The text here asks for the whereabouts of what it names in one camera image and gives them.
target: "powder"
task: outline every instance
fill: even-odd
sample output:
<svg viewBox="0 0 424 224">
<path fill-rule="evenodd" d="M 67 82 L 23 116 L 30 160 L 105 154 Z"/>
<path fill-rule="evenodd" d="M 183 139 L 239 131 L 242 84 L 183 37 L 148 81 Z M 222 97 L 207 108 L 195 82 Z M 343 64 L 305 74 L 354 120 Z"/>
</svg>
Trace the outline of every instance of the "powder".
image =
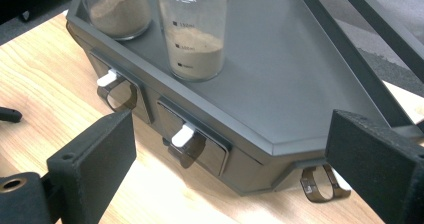
<svg viewBox="0 0 424 224">
<path fill-rule="evenodd" d="M 147 0 L 99 0 L 90 9 L 91 23 L 114 38 L 135 36 L 150 23 Z"/>
<path fill-rule="evenodd" d="M 206 80 L 222 69 L 223 43 L 196 28 L 165 31 L 169 61 L 174 73 L 188 80 Z"/>
</svg>

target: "screw hole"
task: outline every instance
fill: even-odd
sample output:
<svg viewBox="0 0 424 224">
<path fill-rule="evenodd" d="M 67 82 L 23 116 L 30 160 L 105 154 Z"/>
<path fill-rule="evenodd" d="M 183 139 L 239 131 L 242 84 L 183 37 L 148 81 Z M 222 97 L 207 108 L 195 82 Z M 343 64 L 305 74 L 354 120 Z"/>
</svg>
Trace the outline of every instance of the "screw hole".
<svg viewBox="0 0 424 224">
<path fill-rule="evenodd" d="M 21 184 L 21 180 L 12 180 L 8 183 L 6 183 L 3 188 L 4 189 L 10 189 L 10 188 L 14 188 L 16 186 L 18 186 L 19 184 Z"/>
<path fill-rule="evenodd" d="M 63 160 L 69 160 L 69 159 L 72 159 L 73 157 L 74 157 L 73 153 L 68 153 L 68 154 L 63 155 L 62 159 Z"/>
<path fill-rule="evenodd" d="M 25 185 L 26 178 L 15 178 L 0 185 L 0 193 L 12 192 Z"/>
</svg>

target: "gray plastic housing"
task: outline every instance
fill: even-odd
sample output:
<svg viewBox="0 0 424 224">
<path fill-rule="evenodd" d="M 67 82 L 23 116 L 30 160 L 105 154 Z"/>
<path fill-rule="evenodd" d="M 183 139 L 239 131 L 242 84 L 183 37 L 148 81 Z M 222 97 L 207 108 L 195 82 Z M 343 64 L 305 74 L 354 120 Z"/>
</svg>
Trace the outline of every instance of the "gray plastic housing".
<svg viewBox="0 0 424 224">
<path fill-rule="evenodd" d="M 68 30 L 99 77 L 113 68 L 139 88 L 138 112 L 165 140 L 193 124 L 209 143 L 196 162 L 238 194 L 284 189 L 325 163 L 334 109 L 388 126 L 303 0 L 229 0 L 225 66 L 200 83 L 171 74 L 157 0 L 149 3 L 153 20 L 133 40 L 96 30 L 81 0 Z"/>
</svg>

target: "glass jar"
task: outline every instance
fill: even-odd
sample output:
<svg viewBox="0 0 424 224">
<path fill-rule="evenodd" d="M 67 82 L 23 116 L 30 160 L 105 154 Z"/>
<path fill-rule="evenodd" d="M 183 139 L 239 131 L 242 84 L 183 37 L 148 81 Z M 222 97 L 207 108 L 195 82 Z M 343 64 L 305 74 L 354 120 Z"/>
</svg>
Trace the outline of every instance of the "glass jar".
<svg viewBox="0 0 424 224">
<path fill-rule="evenodd" d="M 130 40 L 151 21 L 147 0 L 82 0 L 91 24 L 115 40 Z"/>
<path fill-rule="evenodd" d="M 189 81 L 216 76 L 224 63 L 228 0 L 158 0 L 174 75 Z"/>
</svg>

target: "wooden table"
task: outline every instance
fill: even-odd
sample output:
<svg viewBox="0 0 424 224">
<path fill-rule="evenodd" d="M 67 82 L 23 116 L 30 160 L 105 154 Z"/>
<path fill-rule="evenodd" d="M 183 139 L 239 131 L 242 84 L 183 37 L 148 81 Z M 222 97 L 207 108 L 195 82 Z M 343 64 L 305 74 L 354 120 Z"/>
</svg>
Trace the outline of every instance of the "wooden table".
<svg viewBox="0 0 424 224">
<path fill-rule="evenodd" d="M 61 14 L 0 47 L 0 106 L 23 113 L 20 123 L 0 122 L 0 176 L 44 175 L 48 157 L 111 113 L 65 23 Z M 413 100 L 415 119 L 424 117 L 422 98 L 391 88 L 406 106 Z M 134 124 L 138 157 L 101 223 L 381 223 L 355 192 L 328 204 L 310 203 L 300 185 L 240 197 L 198 165 L 182 169 L 158 133 Z"/>
</svg>

